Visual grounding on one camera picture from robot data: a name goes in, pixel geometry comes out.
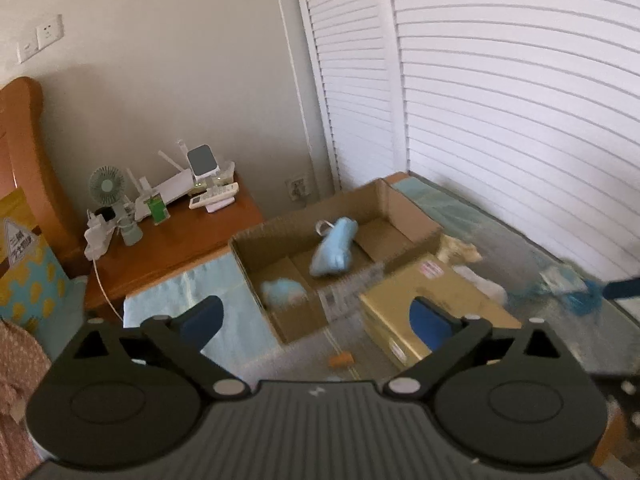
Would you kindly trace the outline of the blue patterned tassel sachet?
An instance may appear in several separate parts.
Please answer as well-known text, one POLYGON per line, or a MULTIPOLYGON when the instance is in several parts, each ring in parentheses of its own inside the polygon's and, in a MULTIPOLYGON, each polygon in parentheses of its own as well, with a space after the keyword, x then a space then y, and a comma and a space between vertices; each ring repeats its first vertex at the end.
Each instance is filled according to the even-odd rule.
POLYGON ((572 266, 558 264, 547 266, 538 278, 518 292, 510 292, 510 304, 524 304, 542 298, 554 298, 576 315, 587 315, 600 309, 603 286, 584 278, 572 266))

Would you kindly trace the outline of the white cloth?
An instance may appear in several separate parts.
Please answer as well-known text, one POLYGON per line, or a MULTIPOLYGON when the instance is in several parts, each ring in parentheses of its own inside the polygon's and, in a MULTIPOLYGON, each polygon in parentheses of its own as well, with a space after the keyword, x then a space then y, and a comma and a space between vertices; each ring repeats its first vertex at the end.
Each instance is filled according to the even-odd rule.
POLYGON ((472 283, 485 296, 492 301, 495 301, 496 304, 500 304, 500 306, 503 307, 506 305, 506 302, 508 301, 508 294, 501 285, 488 280, 487 278, 482 278, 467 266, 454 266, 452 270, 457 272, 457 274, 462 276, 462 278, 468 282, 472 283))

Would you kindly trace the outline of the blue round plush toy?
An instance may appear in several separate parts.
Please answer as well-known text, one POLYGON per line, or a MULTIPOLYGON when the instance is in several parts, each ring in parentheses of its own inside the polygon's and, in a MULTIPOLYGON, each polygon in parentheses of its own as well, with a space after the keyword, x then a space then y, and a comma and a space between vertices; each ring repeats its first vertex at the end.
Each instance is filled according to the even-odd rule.
POLYGON ((304 301, 307 297, 304 286, 289 278, 262 282, 259 292, 262 296, 262 303, 266 308, 272 310, 286 309, 292 304, 304 301))

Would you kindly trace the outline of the blue face mask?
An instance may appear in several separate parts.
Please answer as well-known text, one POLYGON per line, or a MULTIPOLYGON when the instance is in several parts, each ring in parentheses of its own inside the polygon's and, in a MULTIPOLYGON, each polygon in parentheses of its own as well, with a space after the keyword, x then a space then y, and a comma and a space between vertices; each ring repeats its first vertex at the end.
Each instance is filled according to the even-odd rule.
POLYGON ((348 217, 331 223, 320 220, 316 232, 322 241, 311 258, 309 273, 313 278, 341 275, 352 266, 352 242, 358 232, 358 222, 348 217))

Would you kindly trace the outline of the gold tissue paper pack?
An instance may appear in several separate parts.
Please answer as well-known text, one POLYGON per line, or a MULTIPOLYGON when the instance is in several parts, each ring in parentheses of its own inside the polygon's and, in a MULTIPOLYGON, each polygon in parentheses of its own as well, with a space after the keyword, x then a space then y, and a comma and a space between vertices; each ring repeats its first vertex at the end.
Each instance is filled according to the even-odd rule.
POLYGON ((465 315, 497 328, 519 328, 521 323, 478 283, 487 281, 425 255, 360 295, 364 328, 401 370, 440 348, 465 315))

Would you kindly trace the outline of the grey blue checked tablecloth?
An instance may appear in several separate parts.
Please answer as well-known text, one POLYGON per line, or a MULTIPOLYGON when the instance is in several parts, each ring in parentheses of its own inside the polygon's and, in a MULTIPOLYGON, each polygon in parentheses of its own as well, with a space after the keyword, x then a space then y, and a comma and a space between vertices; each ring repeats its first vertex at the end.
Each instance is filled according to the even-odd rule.
MULTIPOLYGON (((621 308, 602 302, 582 311, 535 294, 540 272, 555 263, 549 254, 437 186, 409 178, 396 188, 440 223, 445 234, 478 249, 480 262, 456 264, 454 270, 517 320, 548 321, 590 372, 638 370, 639 325, 621 308)), ((127 298, 124 324, 137 327, 157 314, 177 316, 215 295, 224 304, 224 322, 203 356, 250 385, 261 379, 382 380, 409 362, 399 337, 387 335, 380 322, 361 312, 360 295, 382 278, 381 266, 374 264, 322 286, 320 312, 328 324, 285 344, 277 340, 235 258, 225 254, 127 298)))

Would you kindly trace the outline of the beige fabric rose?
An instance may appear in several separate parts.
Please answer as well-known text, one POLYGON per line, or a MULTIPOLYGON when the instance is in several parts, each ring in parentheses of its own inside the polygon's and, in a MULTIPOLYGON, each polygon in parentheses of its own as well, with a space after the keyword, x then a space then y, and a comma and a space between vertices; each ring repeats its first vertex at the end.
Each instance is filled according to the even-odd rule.
POLYGON ((446 234, 440 237, 436 258, 448 266, 466 266, 483 260, 483 256, 473 244, 446 234))

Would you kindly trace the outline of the wooden nightstand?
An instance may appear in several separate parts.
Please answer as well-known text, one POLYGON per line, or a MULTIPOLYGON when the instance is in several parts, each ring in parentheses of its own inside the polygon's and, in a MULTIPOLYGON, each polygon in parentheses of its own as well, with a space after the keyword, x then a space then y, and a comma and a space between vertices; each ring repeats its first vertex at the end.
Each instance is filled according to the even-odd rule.
POLYGON ((150 219, 140 223, 143 237, 137 244, 128 247, 121 238, 113 240, 89 276, 85 311, 116 321, 127 297, 213 258, 233 235, 262 223, 245 182, 236 180, 239 193, 226 208, 210 214, 179 200, 169 206, 170 218, 158 226, 150 219))

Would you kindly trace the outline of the orange foam earplug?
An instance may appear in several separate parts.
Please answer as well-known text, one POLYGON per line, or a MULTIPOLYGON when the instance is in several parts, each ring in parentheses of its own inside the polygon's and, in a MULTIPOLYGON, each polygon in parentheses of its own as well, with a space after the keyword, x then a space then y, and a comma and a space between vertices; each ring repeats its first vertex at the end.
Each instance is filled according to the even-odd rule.
POLYGON ((353 366, 355 359, 350 352, 342 352, 329 358, 329 367, 344 368, 353 366))

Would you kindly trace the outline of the pale green cup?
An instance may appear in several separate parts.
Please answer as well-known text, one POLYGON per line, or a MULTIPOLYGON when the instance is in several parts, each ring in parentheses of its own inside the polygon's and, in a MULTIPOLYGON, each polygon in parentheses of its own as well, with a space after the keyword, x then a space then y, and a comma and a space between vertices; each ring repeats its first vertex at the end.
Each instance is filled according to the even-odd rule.
POLYGON ((134 246, 142 240, 143 232, 133 218, 123 216, 117 222, 122 240, 127 247, 134 246))

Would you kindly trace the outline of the white power strip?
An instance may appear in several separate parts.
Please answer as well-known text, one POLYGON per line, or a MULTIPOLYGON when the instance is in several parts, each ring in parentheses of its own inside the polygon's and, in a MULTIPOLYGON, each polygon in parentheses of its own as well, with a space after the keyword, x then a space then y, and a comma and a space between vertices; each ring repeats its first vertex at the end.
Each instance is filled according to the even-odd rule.
POLYGON ((89 261, 99 260, 110 248, 117 222, 114 218, 105 220, 102 214, 94 214, 87 211, 87 229, 84 237, 86 240, 85 257, 89 261))

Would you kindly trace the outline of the green small bottle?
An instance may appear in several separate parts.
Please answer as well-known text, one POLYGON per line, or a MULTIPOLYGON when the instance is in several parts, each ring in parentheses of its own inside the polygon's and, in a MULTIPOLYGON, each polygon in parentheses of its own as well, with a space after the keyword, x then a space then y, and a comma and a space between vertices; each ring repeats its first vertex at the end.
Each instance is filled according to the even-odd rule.
POLYGON ((170 214, 163 200, 162 194, 155 193, 151 195, 146 201, 146 206, 148 206, 150 215, 156 226, 170 218, 170 214))

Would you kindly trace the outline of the brown cardboard box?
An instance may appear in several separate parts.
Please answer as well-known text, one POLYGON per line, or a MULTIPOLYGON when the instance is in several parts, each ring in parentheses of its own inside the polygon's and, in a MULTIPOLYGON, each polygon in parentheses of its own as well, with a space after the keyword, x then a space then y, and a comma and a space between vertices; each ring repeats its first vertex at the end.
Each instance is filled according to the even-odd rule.
POLYGON ((442 228, 383 179, 232 237, 258 307, 290 344, 359 306, 401 266, 437 252, 442 228))

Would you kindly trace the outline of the white remote control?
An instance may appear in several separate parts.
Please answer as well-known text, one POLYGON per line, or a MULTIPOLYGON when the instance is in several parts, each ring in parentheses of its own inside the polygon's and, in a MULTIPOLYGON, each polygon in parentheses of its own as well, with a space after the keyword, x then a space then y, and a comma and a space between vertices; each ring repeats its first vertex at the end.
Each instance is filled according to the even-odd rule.
POLYGON ((205 193, 192 197, 189 208, 196 209, 223 202, 224 200, 230 200, 230 198, 235 198, 239 190, 240 187, 236 182, 221 186, 215 185, 212 188, 208 188, 205 193))

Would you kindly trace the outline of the yellow blue snack bag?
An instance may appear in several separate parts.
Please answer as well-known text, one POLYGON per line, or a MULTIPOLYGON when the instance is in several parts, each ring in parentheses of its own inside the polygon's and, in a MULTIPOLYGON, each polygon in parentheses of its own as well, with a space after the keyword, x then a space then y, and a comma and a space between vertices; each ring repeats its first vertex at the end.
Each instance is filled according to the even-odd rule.
POLYGON ((62 307, 69 284, 16 188, 1 200, 1 317, 35 334, 62 307))

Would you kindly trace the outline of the white wifi router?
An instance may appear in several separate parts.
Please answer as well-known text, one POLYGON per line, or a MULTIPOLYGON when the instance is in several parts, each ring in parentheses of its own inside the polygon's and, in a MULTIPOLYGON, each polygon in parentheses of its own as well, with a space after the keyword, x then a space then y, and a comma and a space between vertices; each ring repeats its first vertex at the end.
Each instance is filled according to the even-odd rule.
POLYGON ((149 206, 146 204, 148 198, 151 198, 155 194, 160 194, 164 204, 168 206, 175 200, 188 195, 194 187, 193 172, 188 165, 188 158, 186 157, 189 150, 183 141, 178 142, 178 147, 186 159, 186 166, 183 166, 180 162, 176 162, 175 159, 171 158, 162 150, 157 151, 157 155, 176 170, 176 173, 172 177, 160 182, 158 185, 152 186, 146 177, 137 178, 129 168, 126 169, 129 180, 138 192, 138 197, 134 201, 134 220, 137 222, 151 215, 149 206))

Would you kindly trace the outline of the brown floral fabric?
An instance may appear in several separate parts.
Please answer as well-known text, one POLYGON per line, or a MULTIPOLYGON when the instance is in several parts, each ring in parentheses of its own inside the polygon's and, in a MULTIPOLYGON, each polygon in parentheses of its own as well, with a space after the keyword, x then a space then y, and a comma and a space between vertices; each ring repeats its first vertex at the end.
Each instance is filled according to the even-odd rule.
POLYGON ((29 332, 1 321, 2 479, 23 479, 41 462, 26 429, 26 405, 50 365, 29 332))

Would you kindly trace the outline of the small green desk fan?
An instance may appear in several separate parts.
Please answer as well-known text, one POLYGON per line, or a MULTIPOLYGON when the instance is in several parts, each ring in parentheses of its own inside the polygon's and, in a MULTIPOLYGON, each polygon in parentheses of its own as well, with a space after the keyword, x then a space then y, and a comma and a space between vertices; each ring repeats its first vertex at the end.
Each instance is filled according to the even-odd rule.
POLYGON ((101 207, 111 207, 115 220, 126 214, 124 202, 125 179, 114 166, 101 166, 94 170, 89 179, 89 191, 94 201, 101 207))

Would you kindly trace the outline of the phone on white stand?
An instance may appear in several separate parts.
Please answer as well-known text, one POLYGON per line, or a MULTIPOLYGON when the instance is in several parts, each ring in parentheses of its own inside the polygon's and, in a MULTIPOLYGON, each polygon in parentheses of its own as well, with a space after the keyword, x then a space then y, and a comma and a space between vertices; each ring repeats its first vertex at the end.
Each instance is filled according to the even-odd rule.
POLYGON ((208 144, 201 144, 196 148, 190 148, 186 152, 194 181, 201 182, 215 177, 219 172, 219 164, 208 144))

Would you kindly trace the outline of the white louvered closet door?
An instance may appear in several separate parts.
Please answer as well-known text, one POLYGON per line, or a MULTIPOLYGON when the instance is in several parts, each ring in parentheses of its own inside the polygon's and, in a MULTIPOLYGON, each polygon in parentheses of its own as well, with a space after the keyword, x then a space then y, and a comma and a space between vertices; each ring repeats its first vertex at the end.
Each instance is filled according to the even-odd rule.
POLYGON ((334 184, 409 171, 639 271, 639 0, 298 0, 334 184))

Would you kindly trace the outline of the wooden bed headboard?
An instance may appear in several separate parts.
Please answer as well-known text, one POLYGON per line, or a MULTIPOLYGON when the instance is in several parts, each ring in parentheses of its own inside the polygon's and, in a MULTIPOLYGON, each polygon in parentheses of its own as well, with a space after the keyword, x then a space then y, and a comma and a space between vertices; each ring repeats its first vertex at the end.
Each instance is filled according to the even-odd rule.
POLYGON ((29 77, 1 89, 1 195, 17 188, 56 258, 71 278, 89 273, 84 224, 62 187, 43 142, 41 84, 29 77))

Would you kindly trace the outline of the white wall socket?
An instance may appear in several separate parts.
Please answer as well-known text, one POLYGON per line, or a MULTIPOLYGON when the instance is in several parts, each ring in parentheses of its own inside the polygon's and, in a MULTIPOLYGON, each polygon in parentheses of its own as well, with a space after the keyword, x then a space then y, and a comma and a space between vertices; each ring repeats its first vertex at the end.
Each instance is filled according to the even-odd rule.
POLYGON ((50 47, 64 36, 64 25, 61 14, 55 14, 46 18, 36 27, 38 49, 50 47))

